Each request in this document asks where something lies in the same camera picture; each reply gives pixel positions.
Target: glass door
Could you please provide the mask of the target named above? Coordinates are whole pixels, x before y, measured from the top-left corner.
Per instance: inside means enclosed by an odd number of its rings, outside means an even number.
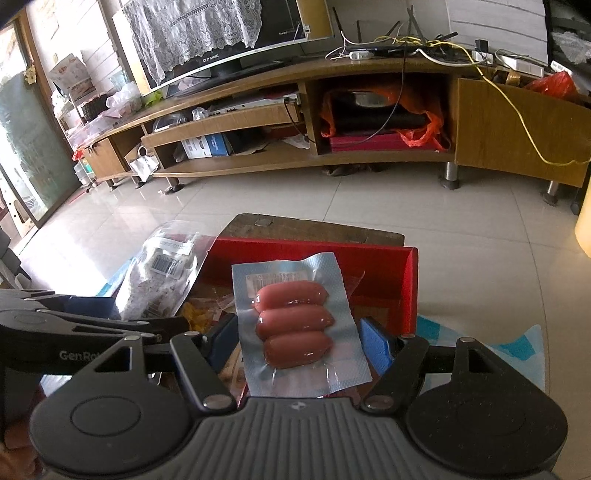
[[[23,208],[42,225],[78,187],[72,152],[25,79],[28,56],[17,25],[0,31],[0,171]]]

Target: door frame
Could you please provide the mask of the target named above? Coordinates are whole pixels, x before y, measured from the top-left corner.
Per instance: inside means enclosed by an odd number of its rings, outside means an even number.
[[[72,146],[66,140],[63,130],[59,127],[59,124],[57,123],[57,118],[53,115],[53,106],[51,103],[51,88],[49,87],[47,76],[45,75],[45,72],[43,71],[43,65],[41,64],[41,60],[39,58],[37,49],[35,47],[35,43],[33,41],[33,33],[31,31],[31,26],[28,21],[26,7],[24,9],[22,9],[15,17],[13,17],[13,19],[10,20],[10,22],[7,22],[6,25],[4,25],[2,28],[0,28],[0,31],[3,31],[9,27],[14,27],[15,33],[17,35],[18,45],[19,45],[19,48],[21,49],[22,55],[25,59],[25,63],[27,64],[27,68],[29,68],[33,65],[35,66],[35,72],[37,75],[37,82],[36,83],[39,84],[39,88],[38,89],[33,88],[33,91],[35,92],[35,95],[37,96],[37,100],[39,101],[41,108],[43,109],[43,112],[45,113],[47,120],[49,121],[50,125],[52,126],[54,133],[58,136],[60,141],[66,147],[66,152],[67,153],[72,152]],[[49,88],[49,97],[47,97],[47,95],[44,93],[44,89],[45,89],[44,85],[47,88]],[[4,177],[6,182],[8,183],[13,194],[15,195],[17,200],[20,202],[22,208],[26,211],[27,215],[29,216],[29,218],[33,222],[33,225],[35,225],[37,228],[41,228],[51,218],[51,216],[55,213],[55,211],[60,206],[62,206],[63,203],[76,190],[79,189],[79,187],[74,187],[72,191],[66,192],[64,195],[62,195],[51,207],[49,207],[47,209],[46,213],[43,214],[43,216],[38,220],[31,213],[28,206],[24,202],[20,201],[21,196],[19,195],[18,191],[14,187],[12,181],[10,180],[8,175],[6,174],[6,171],[4,170],[4,168],[1,164],[0,164],[0,172],[2,173],[2,176]]]

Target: orange plastic bag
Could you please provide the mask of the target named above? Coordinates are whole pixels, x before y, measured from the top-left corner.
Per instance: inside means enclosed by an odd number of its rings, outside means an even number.
[[[400,79],[385,82],[383,79],[374,81],[352,80],[343,82],[338,88],[328,90],[322,100],[320,117],[324,120],[322,136],[325,138],[337,135],[335,120],[332,111],[332,98],[342,92],[373,92],[388,99],[388,104],[394,106],[400,95]],[[404,88],[400,97],[400,105],[410,113],[425,114],[429,119],[426,127],[414,130],[396,129],[404,143],[409,147],[422,147],[433,140],[438,151],[446,148],[440,144],[441,131],[443,129],[443,113],[439,101],[439,93],[433,88],[433,81],[424,76],[408,75],[404,80]]]
[[[568,72],[555,73],[528,83],[525,88],[551,97],[577,103],[579,93]]]

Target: barcode label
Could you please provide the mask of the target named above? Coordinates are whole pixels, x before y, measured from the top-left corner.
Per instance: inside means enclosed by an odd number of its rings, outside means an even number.
[[[167,277],[179,279],[183,273],[185,260],[182,258],[173,258],[168,255],[158,254],[152,261],[150,270],[156,273],[162,273]]]
[[[176,240],[161,236],[150,238],[148,242],[152,248],[160,248],[179,255],[189,255],[193,249],[192,242],[177,242]]]
[[[253,299],[256,293],[267,285],[286,281],[308,280],[305,271],[283,273],[259,273],[246,276],[246,290],[248,297]]]

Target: sausage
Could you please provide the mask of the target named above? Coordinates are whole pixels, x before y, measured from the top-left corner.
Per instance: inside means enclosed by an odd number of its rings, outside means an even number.
[[[287,307],[294,303],[322,305],[328,296],[324,287],[315,281],[273,283],[256,293],[254,307],[260,313],[264,310]]]
[[[289,332],[317,332],[330,327],[335,319],[322,305],[300,303],[259,314],[256,334],[261,340]]]
[[[274,368],[292,368],[313,364],[333,346],[323,332],[295,332],[265,340],[265,360]]]

